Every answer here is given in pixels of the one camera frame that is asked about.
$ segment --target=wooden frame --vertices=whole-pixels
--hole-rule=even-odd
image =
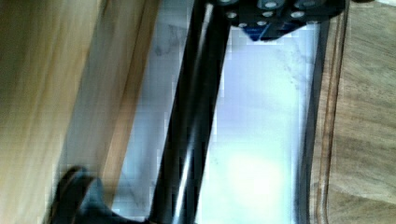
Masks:
[[[396,188],[396,167],[388,161],[396,157],[395,19],[396,7],[351,3],[331,22],[311,175],[311,223],[391,223],[396,215],[396,201],[389,197]]]

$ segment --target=black metal bar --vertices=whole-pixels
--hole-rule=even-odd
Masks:
[[[311,95],[309,99],[308,115],[305,124],[305,137],[303,155],[299,159],[297,174],[297,188],[296,188],[296,220],[297,223],[306,224],[310,223],[309,216],[309,194],[311,184],[311,170],[314,154],[315,133],[317,128],[318,119],[318,105],[319,94],[321,90],[321,81],[324,66],[324,57],[326,54],[326,43],[329,33],[328,21],[320,25],[320,32],[318,37],[318,51],[315,59],[315,67],[311,85]]]
[[[195,220],[230,24],[196,0],[149,221]]]

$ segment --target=wood grain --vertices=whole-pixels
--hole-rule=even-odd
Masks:
[[[336,19],[334,36],[332,36],[334,38],[333,41],[335,44],[330,51],[331,54],[328,55],[331,57],[328,58],[328,60],[332,61],[332,64],[329,66],[329,88],[327,90],[327,102],[324,113],[320,170],[318,175],[319,180],[316,215],[318,217],[319,224],[328,223],[327,196],[332,158],[332,140],[334,133],[335,109],[337,107],[338,99],[339,80],[344,56],[344,40],[347,31],[347,13],[348,7],[346,7],[346,10]]]
[[[149,43],[138,46],[136,42],[142,27],[153,29],[153,24],[142,21],[146,4],[145,0],[106,1],[97,21],[90,57],[63,145],[60,175],[73,165],[82,165],[93,175],[102,177],[100,171],[105,166],[126,81],[129,78],[138,88],[143,76],[143,72],[131,74],[129,71],[133,55],[141,53],[135,49],[149,48]]]
[[[97,1],[2,1],[0,218],[39,223],[89,56]]]
[[[330,147],[324,143],[330,136],[323,132],[323,115],[325,103],[331,100],[325,97],[330,95],[326,87],[332,80],[323,74],[311,189],[321,188],[318,181],[326,176],[318,173],[318,161],[329,159],[323,155],[330,150],[329,191],[324,195],[328,207],[311,190],[311,215],[312,204],[326,210],[311,217],[311,222],[392,223],[396,217],[396,7],[351,3],[347,20]],[[326,62],[325,67],[334,62]],[[325,212],[328,217],[321,217]]]
[[[159,6],[160,0],[146,0],[145,2],[115,130],[111,135],[109,149],[102,162],[100,176],[106,186],[105,201],[107,204],[112,204],[119,183]]]
[[[69,166],[105,170],[126,81],[139,89],[143,76],[153,29],[143,18],[157,8],[144,0],[0,1],[0,223],[41,223]],[[134,70],[132,62],[142,64]]]

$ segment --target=bolt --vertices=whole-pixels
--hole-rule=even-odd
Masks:
[[[262,15],[264,17],[272,17],[272,16],[274,16],[274,12],[273,11],[266,11],[266,12],[263,12]]]
[[[295,11],[290,14],[293,18],[301,18],[305,15],[303,11]]]
[[[267,24],[267,22],[266,21],[258,21],[257,24],[260,26],[264,26]]]
[[[303,7],[312,7],[315,5],[315,1],[308,1],[303,3]]]
[[[227,12],[226,15],[228,19],[234,19],[237,16],[236,12]]]
[[[244,28],[244,27],[247,27],[248,25],[246,23],[242,22],[242,23],[239,23],[238,26],[241,28]]]
[[[268,8],[277,7],[277,3],[276,2],[267,2],[267,3],[265,3],[265,6]]]

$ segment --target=wooden board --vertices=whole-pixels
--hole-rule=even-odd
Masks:
[[[147,57],[134,50],[149,47],[144,11],[158,4],[0,1],[1,223],[42,223],[68,166],[105,170],[126,80],[143,76],[130,71]]]
[[[335,21],[329,35],[312,170],[311,222],[393,223],[396,7],[351,3],[346,19],[347,23]]]
[[[120,101],[120,110],[117,119],[114,120],[115,129],[110,135],[111,138],[108,142],[106,155],[104,155],[104,160],[100,165],[99,176],[101,176],[105,186],[105,201],[108,205],[113,203],[119,184],[121,168],[134,123],[134,113],[140,94],[143,74],[149,58],[149,45],[153,36],[159,6],[159,0],[146,0],[142,22],[136,36],[128,79]]]

